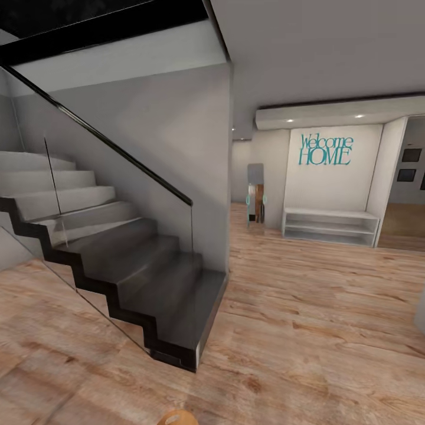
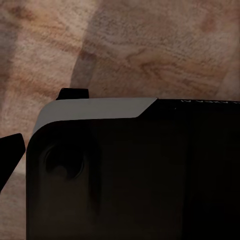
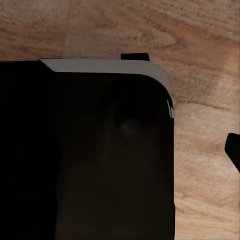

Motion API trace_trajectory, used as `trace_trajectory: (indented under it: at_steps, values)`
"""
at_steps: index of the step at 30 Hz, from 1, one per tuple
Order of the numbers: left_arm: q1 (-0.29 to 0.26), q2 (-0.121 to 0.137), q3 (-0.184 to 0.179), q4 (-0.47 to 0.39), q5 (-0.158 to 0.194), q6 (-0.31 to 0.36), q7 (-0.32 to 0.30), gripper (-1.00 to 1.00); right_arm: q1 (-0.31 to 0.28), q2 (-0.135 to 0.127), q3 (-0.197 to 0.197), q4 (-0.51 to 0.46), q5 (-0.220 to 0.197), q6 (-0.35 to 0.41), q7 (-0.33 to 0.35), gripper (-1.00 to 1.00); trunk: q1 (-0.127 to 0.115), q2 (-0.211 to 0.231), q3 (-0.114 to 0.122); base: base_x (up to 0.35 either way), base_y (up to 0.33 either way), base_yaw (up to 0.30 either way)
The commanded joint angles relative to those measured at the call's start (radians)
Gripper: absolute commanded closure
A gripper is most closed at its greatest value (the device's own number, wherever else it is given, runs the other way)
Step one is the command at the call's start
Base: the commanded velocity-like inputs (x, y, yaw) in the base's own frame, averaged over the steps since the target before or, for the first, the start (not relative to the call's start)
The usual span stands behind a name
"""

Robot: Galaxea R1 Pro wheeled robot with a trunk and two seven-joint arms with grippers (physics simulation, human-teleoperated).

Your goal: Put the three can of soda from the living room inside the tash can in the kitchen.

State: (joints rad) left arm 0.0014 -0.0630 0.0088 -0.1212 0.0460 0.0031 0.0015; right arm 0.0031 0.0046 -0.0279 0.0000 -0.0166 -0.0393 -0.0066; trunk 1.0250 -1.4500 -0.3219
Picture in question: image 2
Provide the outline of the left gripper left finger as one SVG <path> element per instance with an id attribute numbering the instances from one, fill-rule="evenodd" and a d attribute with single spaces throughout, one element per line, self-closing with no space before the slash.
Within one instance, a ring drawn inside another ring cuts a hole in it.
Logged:
<path id="1" fill-rule="evenodd" d="M 21 133 L 0 138 L 0 192 L 25 152 Z"/>

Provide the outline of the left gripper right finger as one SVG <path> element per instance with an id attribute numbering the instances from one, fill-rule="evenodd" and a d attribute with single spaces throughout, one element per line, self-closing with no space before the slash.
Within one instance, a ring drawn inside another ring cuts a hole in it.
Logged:
<path id="1" fill-rule="evenodd" d="M 240 172 L 240 134 L 229 133 L 224 150 Z"/>

